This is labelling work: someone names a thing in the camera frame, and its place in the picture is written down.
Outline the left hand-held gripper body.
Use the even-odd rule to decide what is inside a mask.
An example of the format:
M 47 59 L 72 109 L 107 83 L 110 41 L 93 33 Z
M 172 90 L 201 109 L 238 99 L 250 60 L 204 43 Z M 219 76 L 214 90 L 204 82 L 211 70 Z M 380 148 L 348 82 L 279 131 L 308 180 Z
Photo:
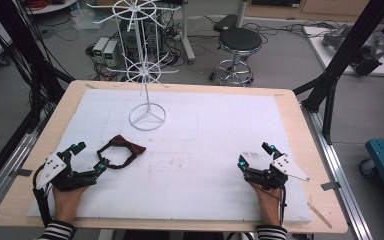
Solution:
M 97 178 L 94 171 L 78 173 L 71 168 L 72 151 L 56 152 L 48 156 L 43 164 L 42 172 L 34 183 L 37 190 L 44 189 L 51 183 L 59 191 L 95 185 Z

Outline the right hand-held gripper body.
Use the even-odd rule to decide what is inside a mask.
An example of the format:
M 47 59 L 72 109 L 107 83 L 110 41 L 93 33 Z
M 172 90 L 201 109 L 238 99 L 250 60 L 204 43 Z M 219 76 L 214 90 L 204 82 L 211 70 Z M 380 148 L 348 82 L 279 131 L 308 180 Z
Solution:
M 285 186 L 289 177 L 309 181 L 310 177 L 287 154 L 274 153 L 268 169 L 251 168 L 244 161 L 244 180 L 260 185 L 263 189 L 278 189 Z

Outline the person's left hand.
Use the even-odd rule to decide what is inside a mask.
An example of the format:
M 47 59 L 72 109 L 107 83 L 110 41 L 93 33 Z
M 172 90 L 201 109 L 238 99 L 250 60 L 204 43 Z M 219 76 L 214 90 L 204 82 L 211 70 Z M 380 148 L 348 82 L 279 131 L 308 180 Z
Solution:
M 74 189 L 72 191 L 60 191 L 57 188 L 54 188 L 55 219 L 73 224 L 81 197 L 86 190 L 86 187 Z

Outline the person's right hand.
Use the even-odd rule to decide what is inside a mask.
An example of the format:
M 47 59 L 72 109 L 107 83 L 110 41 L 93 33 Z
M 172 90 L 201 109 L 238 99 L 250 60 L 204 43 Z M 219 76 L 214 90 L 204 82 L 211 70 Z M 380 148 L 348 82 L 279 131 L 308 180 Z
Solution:
M 264 225 L 280 225 L 279 207 L 281 192 L 279 189 L 264 190 L 259 185 L 251 183 L 260 208 L 261 222 Z

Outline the light wooden table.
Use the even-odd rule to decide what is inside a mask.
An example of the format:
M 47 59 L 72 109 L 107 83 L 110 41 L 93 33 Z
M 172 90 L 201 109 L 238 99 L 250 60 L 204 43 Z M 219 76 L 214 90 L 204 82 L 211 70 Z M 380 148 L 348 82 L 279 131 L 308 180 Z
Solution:
M 158 84 L 148 85 L 148 92 L 163 92 L 172 88 L 177 93 L 237 94 L 243 89 L 251 89 L 258 96 L 277 97 L 280 116 L 285 121 L 284 129 L 291 150 L 287 155 L 310 177 L 309 181 L 289 178 L 286 185 L 285 227 L 291 232 L 304 233 L 343 233 L 346 231 L 346 220 L 335 194 L 329 190 L 324 191 L 321 187 L 321 184 L 327 182 L 328 176 L 298 100 L 292 91 L 250 87 L 166 85 L 167 88 Z M 89 89 L 140 91 L 140 85 L 77 80 L 68 86 L 26 160 L 26 168 L 32 170 L 32 174 L 29 177 L 17 177 L 0 204 L 0 226 L 33 227 L 41 224 L 40 213 L 33 194 L 34 183 L 39 178 L 48 156 L 60 152 L 57 148 L 59 141 L 83 94 Z M 329 229 L 314 214 L 307 202 L 310 202 L 327 218 L 332 224 L 332 229 Z M 77 211 L 76 223 L 81 228 L 245 232 L 253 230 L 259 220 L 260 214 L 256 221 L 84 218 L 79 216 Z

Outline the white foam board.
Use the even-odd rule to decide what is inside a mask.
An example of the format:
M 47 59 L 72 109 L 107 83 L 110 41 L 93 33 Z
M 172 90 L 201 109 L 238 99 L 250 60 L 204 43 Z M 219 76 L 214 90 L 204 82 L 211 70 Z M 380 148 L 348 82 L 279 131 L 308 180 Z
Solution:
M 257 169 L 271 158 L 262 144 L 291 152 L 275 96 L 251 89 L 237 94 L 149 92 L 161 105 L 166 122 L 151 131 L 129 123 L 130 111 L 146 102 L 134 90 L 89 89 L 57 146 L 63 151 L 84 142 L 72 159 L 83 172 L 98 161 L 97 151 L 114 136 L 146 148 L 129 166 L 108 169 L 82 197 L 78 214 L 88 218 L 134 220 L 256 221 L 258 202 L 237 166 L 242 155 Z M 112 146 L 102 156 L 122 165 L 131 155 Z

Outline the thin wooden stick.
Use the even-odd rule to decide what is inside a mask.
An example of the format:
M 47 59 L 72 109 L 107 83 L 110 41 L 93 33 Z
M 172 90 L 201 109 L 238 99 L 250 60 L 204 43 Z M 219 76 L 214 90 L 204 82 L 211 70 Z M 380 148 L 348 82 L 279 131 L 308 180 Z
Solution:
M 314 212 L 314 214 L 329 228 L 332 229 L 332 224 L 324 217 L 324 215 L 310 202 L 307 202 L 309 208 Z

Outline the person's striped left sleeve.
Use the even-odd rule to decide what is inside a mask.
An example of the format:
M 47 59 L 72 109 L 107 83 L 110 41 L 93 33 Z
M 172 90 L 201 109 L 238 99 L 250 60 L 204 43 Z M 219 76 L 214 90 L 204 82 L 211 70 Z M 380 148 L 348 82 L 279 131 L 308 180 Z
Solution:
M 35 240 L 72 240 L 75 233 L 76 228 L 72 224 L 52 220 Z

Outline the person's striped sleeve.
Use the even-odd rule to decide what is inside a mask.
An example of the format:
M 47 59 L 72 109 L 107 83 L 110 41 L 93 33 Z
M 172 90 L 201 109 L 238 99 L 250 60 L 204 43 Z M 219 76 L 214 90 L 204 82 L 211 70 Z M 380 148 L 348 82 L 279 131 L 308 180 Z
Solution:
M 72 240 L 75 233 L 76 228 L 72 224 L 52 220 L 35 240 Z
M 258 225 L 256 228 L 258 240 L 286 240 L 287 230 L 280 226 Z

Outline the person's striped right sleeve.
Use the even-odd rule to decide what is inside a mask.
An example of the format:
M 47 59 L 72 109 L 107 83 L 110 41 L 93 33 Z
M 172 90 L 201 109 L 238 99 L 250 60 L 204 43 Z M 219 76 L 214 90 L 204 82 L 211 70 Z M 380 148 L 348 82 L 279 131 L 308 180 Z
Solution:
M 287 230 L 280 226 L 258 225 L 256 228 L 258 240 L 286 240 Z

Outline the grey power supply unit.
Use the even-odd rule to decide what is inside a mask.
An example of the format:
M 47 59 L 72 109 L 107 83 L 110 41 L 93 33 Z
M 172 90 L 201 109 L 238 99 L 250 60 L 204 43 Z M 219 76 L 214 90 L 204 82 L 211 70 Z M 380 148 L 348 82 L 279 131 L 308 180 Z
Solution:
M 116 67 L 120 63 L 120 49 L 116 40 L 108 41 L 103 54 L 108 67 Z
M 94 60 L 97 63 L 104 64 L 105 63 L 105 57 L 104 57 L 104 50 L 106 48 L 106 45 L 109 41 L 108 37 L 101 37 L 98 39 L 97 43 L 93 47 L 93 55 L 94 55 Z

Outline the black round stool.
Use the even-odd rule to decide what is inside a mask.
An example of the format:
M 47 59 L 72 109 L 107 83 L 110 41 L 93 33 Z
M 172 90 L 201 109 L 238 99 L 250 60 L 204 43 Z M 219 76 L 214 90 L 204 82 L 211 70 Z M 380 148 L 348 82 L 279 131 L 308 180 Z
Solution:
M 254 81 L 254 74 L 245 60 L 262 47 L 261 36 L 246 28 L 230 28 L 219 36 L 219 48 L 232 54 L 232 59 L 218 63 L 212 70 L 209 80 L 219 80 L 219 84 L 229 83 L 245 86 Z

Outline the computer tower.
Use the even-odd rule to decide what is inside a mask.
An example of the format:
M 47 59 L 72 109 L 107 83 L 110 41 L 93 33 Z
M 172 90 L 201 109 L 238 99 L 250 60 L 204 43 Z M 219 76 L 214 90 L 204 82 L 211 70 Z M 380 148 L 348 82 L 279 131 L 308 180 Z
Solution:
M 162 49 L 160 26 L 152 19 L 133 20 L 132 23 L 129 23 L 130 18 L 130 13 L 124 13 L 119 23 L 125 53 L 128 58 L 134 62 L 139 60 L 136 27 L 139 27 L 142 48 L 147 48 L 149 55 L 156 56 Z

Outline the black flat pad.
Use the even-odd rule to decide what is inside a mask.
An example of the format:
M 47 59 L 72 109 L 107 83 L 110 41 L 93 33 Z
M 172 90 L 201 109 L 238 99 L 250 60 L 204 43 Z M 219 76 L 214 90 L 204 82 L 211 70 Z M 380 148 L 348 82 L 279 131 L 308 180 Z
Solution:
M 213 26 L 213 30 L 222 32 L 227 29 L 233 28 L 236 25 L 237 16 L 235 14 L 226 15 L 223 19 L 216 22 Z

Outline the grey metal table leg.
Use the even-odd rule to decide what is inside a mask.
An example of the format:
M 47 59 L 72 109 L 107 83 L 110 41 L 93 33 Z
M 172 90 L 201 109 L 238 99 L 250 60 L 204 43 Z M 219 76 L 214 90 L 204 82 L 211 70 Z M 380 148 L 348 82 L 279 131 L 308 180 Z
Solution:
M 188 38 L 188 0 L 181 0 L 182 5 L 182 32 L 181 41 L 186 54 L 186 63 L 193 64 L 196 60 L 191 43 Z

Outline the grey robot device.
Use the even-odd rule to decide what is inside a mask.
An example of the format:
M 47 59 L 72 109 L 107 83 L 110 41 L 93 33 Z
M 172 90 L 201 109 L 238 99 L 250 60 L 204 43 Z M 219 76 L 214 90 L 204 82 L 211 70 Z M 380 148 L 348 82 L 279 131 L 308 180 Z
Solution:
M 326 33 L 323 36 L 322 45 L 332 46 L 335 51 L 339 49 L 352 27 L 343 24 L 340 28 Z M 351 61 L 350 66 L 359 76 L 367 76 L 381 65 L 380 58 L 384 55 L 384 41 L 378 40 L 371 34 L 358 55 Z

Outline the white round table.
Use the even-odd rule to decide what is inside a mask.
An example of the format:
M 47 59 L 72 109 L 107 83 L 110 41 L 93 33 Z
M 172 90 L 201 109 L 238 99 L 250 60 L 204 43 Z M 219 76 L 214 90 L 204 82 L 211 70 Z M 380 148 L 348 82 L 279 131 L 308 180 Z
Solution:
M 25 0 L 24 10 L 28 14 L 44 14 L 58 11 L 67 7 L 78 8 L 78 0 Z

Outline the aluminium rail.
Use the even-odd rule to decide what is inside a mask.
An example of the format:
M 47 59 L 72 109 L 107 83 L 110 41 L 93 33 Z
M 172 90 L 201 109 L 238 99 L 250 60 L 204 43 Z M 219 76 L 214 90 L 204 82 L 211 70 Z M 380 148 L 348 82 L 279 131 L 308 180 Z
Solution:
M 22 165 L 48 121 L 49 116 L 42 112 L 38 123 L 33 125 L 33 113 L 29 112 L 0 151 L 0 200 L 17 177 L 8 174 L 12 170 L 23 169 Z
M 327 168 L 330 182 L 334 184 L 339 203 L 345 213 L 347 225 L 353 230 L 357 240 L 373 240 L 372 234 L 353 194 L 340 159 L 333 145 L 329 145 L 322 134 L 322 119 L 318 113 L 302 108 L 303 115 L 310 128 L 314 142 L 321 154 L 322 162 Z

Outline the black metal frame strut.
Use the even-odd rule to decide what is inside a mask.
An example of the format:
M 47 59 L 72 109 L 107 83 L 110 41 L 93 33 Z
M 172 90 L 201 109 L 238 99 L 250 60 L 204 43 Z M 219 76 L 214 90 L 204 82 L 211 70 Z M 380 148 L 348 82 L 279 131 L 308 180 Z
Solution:
M 51 53 L 41 41 L 46 55 L 43 54 L 33 36 L 38 28 L 29 23 L 15 0 L 0 0 L 0 24 L 12 40 L 9 44 L 0 34 L 0 45 L 30 87 L 27 123 L 32 131 L 40 124 L 41 113 L 50 116 L 65 93 L 60 81 L 71 83 L 74 78 L 52 64 Z
M 332 144 L 331 125 L 337 83 L 383 18 L 384 0 L 369 0 L 326 69 L 314 80 L 293 90 L 295 95 L 311 90 L 310 95 L 302 101 L 302 106 L 312 113 L 317 113 L 321 103 L 325 102 L 322 134 L 329 145 Z

